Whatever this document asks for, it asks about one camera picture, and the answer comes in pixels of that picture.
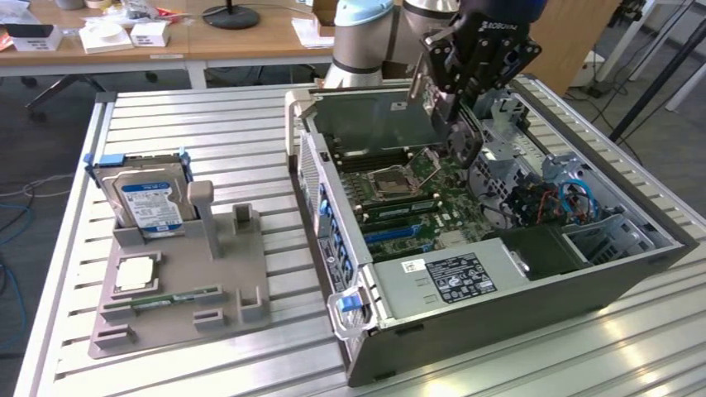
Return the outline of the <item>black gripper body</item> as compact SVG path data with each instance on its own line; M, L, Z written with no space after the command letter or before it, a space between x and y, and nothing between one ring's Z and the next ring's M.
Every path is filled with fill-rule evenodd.
M481 39L522 42L530 37L533 14L503 13L489 16L481 12L458 12L451 22L455 45L474 45Z

